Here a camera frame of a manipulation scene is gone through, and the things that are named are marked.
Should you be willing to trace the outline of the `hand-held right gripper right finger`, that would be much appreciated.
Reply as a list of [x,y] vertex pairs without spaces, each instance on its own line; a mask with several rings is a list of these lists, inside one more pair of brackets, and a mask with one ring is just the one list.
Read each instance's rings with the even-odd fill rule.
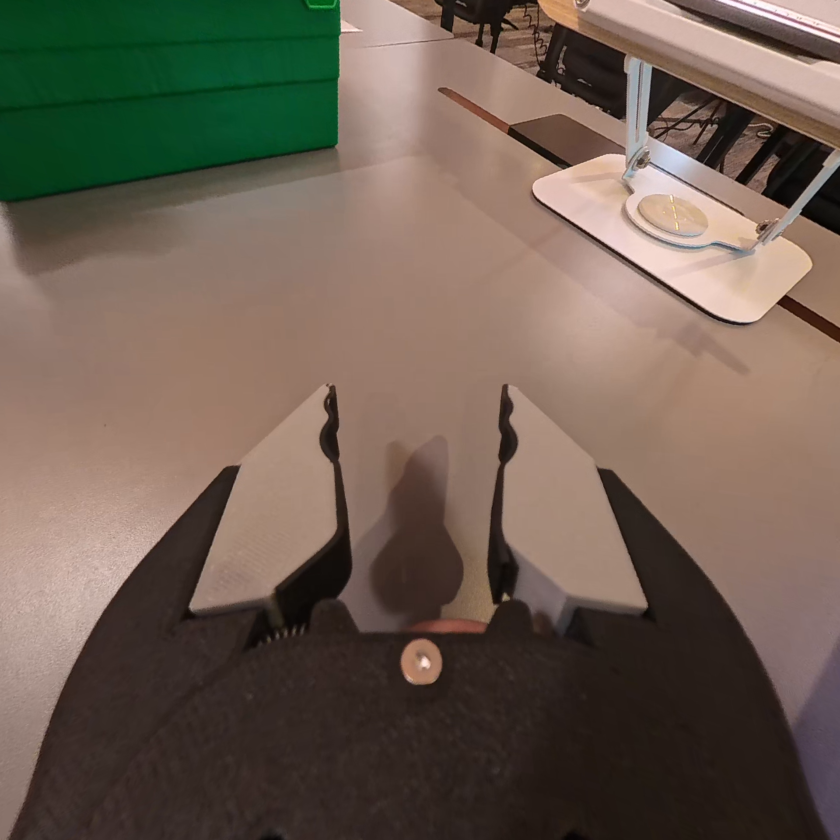
[[514,385],[502,386],[498,428],[487,552],[493,604],[522,602],[557,634],[581,608],[645,614],[593,457]]

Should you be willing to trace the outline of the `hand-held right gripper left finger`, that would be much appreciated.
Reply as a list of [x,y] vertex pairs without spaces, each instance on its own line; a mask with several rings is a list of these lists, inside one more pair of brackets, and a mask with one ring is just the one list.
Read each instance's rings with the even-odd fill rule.
[[257,609],[303,627],[349,582],[352,552],[335,386],[320,386],[238,466],[189,605],[195,616]]

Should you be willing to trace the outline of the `white laptop stand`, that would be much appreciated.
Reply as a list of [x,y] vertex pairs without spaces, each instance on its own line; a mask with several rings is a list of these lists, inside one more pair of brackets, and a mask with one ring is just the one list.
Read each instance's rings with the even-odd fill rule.
[[[625,155],[605,154],[532,185],[544,207],[596,239],[661,286],[723,322],[761,320],[812,269],[784,236],[826,185],[838,181],[838,61],[671,4],[565,2],[551,18],[626,55]],[[748,182],[783,133],[802,137],[768,180],[784,210],[754,222],[722,199],[651,162],[648,126],[654,71],[688,82],[776,124],[772,141],[742,171]]]

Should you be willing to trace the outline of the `green plastic bin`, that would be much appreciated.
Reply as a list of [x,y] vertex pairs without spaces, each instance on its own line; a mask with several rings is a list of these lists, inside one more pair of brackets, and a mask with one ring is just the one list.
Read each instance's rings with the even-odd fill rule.
[[5,203],[319,151],[340,2],[2,1]]

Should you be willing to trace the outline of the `black office chair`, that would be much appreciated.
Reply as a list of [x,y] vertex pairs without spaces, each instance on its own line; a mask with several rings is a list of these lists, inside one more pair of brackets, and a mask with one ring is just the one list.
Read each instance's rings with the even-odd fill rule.
[[452,33],[456,20],[478,27],[476,45],[483,46],[485,28],[491,35],[490,52],[495,54],[504,24],[517,28],[508,20],[515,7],[525,7],[525,1],[434,1],[440,8],[440,27]]
[[616,119],[627,114],[627,56],[609,45],[556,24],[538,78]]

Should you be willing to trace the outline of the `silver laptop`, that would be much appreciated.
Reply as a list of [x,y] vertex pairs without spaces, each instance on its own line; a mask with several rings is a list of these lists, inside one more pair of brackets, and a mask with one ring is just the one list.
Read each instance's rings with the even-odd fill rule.
[[838,61],[838,2],[672,1],[708,20],[724,22]]

